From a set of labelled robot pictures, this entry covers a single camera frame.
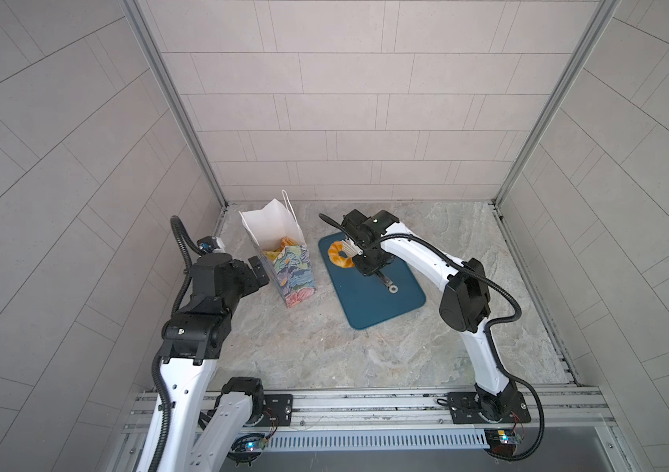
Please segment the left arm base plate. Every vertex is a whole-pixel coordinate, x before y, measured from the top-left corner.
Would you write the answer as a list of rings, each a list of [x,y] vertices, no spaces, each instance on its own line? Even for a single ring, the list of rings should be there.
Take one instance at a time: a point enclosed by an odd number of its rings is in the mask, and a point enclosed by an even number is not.
[[[288,427],[291,424],[294,396],[289,393],[265,395],[261,416],[244,425],[245,428]]]

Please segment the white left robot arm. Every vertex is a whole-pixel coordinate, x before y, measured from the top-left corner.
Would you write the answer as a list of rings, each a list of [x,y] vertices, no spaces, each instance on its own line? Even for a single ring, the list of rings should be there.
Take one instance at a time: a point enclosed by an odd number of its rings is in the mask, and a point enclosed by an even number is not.
[[[206,389],[239,302],[268,284],[257,257],[243,262],[214,252],[188,263],[175,311],[162,328],[162,344],[151,363],[157,404],[138,470],[218,471],[241,429],[263,417],[261,380],[235,377],[222,388],[206,425],[199,425]]]

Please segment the fake ring donut bread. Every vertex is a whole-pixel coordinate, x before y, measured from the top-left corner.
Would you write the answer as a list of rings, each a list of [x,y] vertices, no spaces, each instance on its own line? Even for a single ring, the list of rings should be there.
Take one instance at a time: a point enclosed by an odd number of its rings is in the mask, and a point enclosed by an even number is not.
[[[357,255],[358,248],[348,239],[334,241],[328,248],[330,262],[342,269],[355,267],[353,258]]]

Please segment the reddish brown fake croissant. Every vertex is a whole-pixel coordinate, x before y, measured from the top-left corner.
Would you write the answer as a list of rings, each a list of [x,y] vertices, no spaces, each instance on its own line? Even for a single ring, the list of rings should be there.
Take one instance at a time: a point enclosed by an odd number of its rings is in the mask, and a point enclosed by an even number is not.
[[[283,237],[280,241],[280,248],[279,252],[283,252],[285,249],[290,248],[290,247],[299,247],[300,244],[293,240],[290,237]]]

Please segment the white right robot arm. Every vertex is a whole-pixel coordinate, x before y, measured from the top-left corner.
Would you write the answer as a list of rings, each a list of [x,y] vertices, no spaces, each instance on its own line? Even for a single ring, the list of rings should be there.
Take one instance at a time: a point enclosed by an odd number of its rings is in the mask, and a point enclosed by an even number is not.
[[[517,387],[488,328],[492,285],[483,265],[476,259],[463,261],[444,253],[386,210],[374,216],[352,210],[343,217],[341,230],[358,249],[354,265],[362,275],[375,275],[394,259],[401,259],[438,287],[442,292],[440,317],[460,333],[474,369],[476,410],[488,422],[507,417]]]

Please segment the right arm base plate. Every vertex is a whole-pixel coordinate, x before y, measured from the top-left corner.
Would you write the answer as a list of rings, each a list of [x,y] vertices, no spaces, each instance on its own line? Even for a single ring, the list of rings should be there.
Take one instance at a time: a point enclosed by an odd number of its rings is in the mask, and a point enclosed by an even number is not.
[[[449,393],[446,396],[453,424],[530,423],[531,413],[519,391],[512,395]]]

